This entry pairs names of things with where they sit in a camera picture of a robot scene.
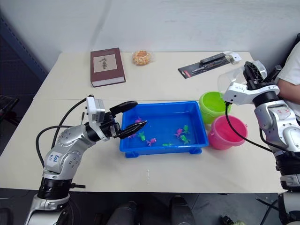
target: pink toy fish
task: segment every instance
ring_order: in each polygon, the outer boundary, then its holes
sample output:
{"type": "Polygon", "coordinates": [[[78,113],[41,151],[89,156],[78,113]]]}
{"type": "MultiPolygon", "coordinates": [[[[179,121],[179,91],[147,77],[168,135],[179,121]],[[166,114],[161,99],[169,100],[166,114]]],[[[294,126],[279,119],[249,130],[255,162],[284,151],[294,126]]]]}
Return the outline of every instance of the pink toy fish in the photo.
{"type": "Polygon", "coordinates": [[[148,146],[151,146],[156,142],[156,138],[151,138],[150,141],[146,141],[148,146]]]}
{"type": "Polygon", "coordinates": [[[177,138],[179,138],[180,135],[181,135],[181,133],[182,133],[182,131],[183,131],[183,129],[179,128],[179,129],[177,130],[177,133],[174,134],[174,135],[175,135],[177,138]]]}
{"type": "Polygon", "coordinates": [[[136,134],[133,134],[131,136],[129,136],[128,138],[134,138],[136,136],[136,134]]]}
{"type": "Polygon", "coordinates": [[[142,122],[142,119],[138,117],[138,119],[135,120],[135,123],[139,123],[139,122],[142,122]]]}

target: plastic bucket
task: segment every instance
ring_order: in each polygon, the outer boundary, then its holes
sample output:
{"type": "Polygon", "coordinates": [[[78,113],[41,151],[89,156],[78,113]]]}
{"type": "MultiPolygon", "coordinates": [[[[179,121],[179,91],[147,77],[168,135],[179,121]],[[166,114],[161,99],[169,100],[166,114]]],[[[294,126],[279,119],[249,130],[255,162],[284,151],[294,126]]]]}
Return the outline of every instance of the plastic bucket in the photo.
{"type": "Polygon", "coordinates": [[[225,115],[225,103],[223,94],[218,91],[204,93],[199,99],[199,106],[204,123],[210,124],[215,118],[225,115]]]}
{"type": "MultiPolygon", "coordinates": [[[[234,116],[228,117],[237,132],[243,137],[247,137],[247,126],[234,116]]],[[[225,116],[220,116],[213,121],[208,140],[210,145],[217,150],[226,150],[232,146],[240,146],[245,142],[230,128],[225,116]]]]}

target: toy fish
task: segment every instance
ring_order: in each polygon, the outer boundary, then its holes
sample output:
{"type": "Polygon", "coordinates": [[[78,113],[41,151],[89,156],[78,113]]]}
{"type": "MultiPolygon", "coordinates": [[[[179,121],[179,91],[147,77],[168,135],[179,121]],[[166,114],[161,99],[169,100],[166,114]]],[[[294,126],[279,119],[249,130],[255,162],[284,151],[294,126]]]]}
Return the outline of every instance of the toy fish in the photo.
{"type": "Polygon", "coordinates": [[[146,136],[144,135],[144,132],[140,132],[138,134],[139,138],[144,142],[146,140],[146,136]]]}
{"type": "Polygon", "coordinates": [[[139,122],[142,122],[142,119],[138,117],[138,119],[135,120],[135,123],[139,123],[139,122]]]}
{"type": "Polygon", "coordinates": [[[134,138],[136,136],[136,134],[133,134],[133,135],[131,135],[131,136],[129,136],[128,138],[134,138]]]}
{"type": "Polygon", "coordinates": [[[179,128],[178,130],[177,130],[177,133],[176,134],[174,134],[177,138],[179,138],[180,137],[180,135],[181,135],[181,133],[182,133],[182,129],[181,128],[179,128]]]}
{"type": "Polygon", "coordinates": [[[181,135],[180,138],[184,141],[184,144],[189,144],[191,141],[190,139],[187,139],[187,137],[185,137],[184,135],[181,135]]]}
{"type": "Polygon", "coordinates": [[[183,130],[184,130],[184,131],[183,131],[184,134],[189,134],[189,131],[188,131],[188,125],[184,125],[184,126],[183,126],[183,130]]]}
{"type": "Polygon", "coordinates": [[[172,146],[172,145],[173,144],[171,142],[163,144],[164,147],[166,147],[166,146],[172,146]]]}
{"type": "Polygon", "coordinates": [[[151,138],[150,141],[146,141],[148,146],[151,146],[156,142],[156,138],[151,138]]]}

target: blue plastic tray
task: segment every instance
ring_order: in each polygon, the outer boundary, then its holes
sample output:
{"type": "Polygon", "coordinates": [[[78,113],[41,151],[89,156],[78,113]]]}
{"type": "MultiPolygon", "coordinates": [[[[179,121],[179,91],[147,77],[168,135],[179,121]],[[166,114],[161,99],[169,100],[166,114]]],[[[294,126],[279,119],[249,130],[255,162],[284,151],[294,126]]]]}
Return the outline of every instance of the blue plastic tray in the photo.
{"type": "Polygon", "coordinates": [[[199,154],[201,148],[208,146],[208,138],[201,117],[198,103],[174,102],[158,104],[138,104],[135,108],[123,113],[122,129],[141,118],[147,124],[137,132],[133,138],[125,138],[120,141],[120,151],[125,152],[125,157],[135,158],[139,155],[189,152],[199,154]],[[177,138],[175,133],[184,125],[188,126],[189,134],[184,134],[190,143],[177,138]],[[138,134],[144,132],[146,140],[156,138],[156,143],[148,147],[138,134]],[[171,143],[172,146],[163,147],[163,143],[171,143]]]}

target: green toy fish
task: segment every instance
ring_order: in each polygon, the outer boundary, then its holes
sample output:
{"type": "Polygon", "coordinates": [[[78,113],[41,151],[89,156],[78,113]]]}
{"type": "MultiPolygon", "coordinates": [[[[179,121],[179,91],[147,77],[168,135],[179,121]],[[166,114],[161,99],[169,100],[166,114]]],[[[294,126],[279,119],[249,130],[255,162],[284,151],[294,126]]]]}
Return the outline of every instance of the green toy fish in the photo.
{"type": "Polygon", "coordinates": [[[188,125],[184,125],[183,126],[183,133],[185,133],[185,134],[189,134],[189,131],[188,131],[188,125]]]}
{"type": "Polygon", "coordinates": [[[139,138],[144,142],[146,140],[146,136],[144,135],[144,132],[140,132],[138,134],[139,138]]]}
{"type": "Polygon", "coordinates": [[[163,144],[163,146],[165,147],[165,146],[172,146],[173,144],[171,143],[171,142],[169,142],[169,143],[166,143],[166,144],[163,144]]]}
{"type": "Polygon", "coordinates": [[[191,141],[190,139],[187,139],[187,137],[185,137],[184,135],[181,135],[180,138],[184,141],[183,144],[189,144],[189,142],[191,141]]]}

